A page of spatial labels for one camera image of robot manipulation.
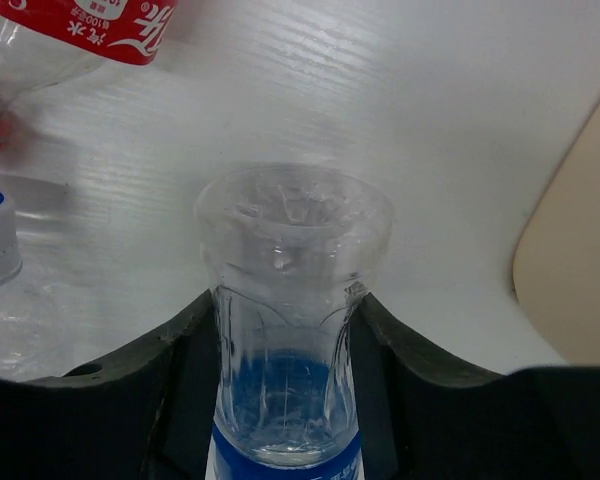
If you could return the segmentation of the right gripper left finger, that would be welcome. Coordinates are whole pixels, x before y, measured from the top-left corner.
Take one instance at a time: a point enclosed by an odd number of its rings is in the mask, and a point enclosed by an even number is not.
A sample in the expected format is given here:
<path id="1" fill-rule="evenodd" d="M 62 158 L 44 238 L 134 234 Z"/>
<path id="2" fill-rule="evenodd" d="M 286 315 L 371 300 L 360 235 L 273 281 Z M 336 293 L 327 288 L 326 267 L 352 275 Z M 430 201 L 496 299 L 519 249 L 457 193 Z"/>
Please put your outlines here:
<path id="1" fill-rule="evenodd" d="M 61 377 L 0 379 L 0 479 L 202 479 L 215 405 L 208 294 Z"/>

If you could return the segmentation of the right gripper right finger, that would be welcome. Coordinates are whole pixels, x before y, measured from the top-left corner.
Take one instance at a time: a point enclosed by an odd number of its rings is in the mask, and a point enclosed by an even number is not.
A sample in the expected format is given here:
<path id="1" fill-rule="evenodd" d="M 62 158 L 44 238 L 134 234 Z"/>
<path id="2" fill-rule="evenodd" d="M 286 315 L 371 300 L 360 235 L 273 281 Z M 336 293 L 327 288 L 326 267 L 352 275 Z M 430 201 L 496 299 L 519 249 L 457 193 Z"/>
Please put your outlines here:
<path id="1" fill-rule="evenodd" d="M 600 367 L 501 375 L 367 295 L 350 320 L 369 479 L 600 479 Z"/>

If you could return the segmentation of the clear white cap bottle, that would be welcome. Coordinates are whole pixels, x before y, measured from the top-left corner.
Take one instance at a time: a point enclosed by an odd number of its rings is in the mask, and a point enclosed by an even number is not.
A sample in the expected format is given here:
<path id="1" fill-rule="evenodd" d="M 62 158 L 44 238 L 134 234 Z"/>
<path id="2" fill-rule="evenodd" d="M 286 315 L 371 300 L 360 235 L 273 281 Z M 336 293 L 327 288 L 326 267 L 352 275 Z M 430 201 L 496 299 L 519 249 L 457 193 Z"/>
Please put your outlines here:
<path id="1" fill-rule="evenodd" d="M 63 375 L 73 363 L 71 337 L 53 276 L 22 242 L 16 204 L 0 189 L 0 378 Z"/>

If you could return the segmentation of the blue label water bottle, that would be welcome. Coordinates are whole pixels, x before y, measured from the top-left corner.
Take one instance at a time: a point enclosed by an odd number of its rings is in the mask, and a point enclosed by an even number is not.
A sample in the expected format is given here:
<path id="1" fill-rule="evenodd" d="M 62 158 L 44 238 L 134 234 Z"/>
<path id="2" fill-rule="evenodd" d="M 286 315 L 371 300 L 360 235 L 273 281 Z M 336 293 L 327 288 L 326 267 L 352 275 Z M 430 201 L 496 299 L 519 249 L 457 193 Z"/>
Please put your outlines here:
<path id="1" fill-rule="evenodd" d="M 195 216 L 219 340 L 215 476 L 356 478 L 350 321 L 389 243 L 390 200 L 334 169 L 271 164 L 211 182 Z"/>

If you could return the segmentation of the beige plastic bin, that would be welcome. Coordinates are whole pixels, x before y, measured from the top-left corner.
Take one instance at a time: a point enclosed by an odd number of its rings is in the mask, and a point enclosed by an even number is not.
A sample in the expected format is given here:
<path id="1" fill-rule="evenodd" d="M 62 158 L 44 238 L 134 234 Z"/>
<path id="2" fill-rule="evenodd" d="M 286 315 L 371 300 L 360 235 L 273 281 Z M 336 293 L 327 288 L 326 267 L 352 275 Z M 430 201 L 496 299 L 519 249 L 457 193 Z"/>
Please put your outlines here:
<path id="1" fill-rule="evenodd" d="M 600 100 L 517 245 L 517 300 L 568 363 L 600 366 Z"/>

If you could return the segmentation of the crushed red label bottle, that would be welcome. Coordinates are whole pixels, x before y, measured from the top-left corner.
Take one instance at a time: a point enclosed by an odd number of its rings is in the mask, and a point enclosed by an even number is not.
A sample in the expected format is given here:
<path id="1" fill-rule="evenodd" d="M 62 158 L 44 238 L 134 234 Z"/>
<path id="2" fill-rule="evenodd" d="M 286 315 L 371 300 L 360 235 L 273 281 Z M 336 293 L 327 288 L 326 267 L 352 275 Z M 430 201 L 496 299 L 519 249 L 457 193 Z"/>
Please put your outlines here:
<path id="1" fill-rule="evenodd" d="M 0 1 L 0 147 L 20 95 L 85 75 L 106 60 L 151 63 L 175 1 Z"/>

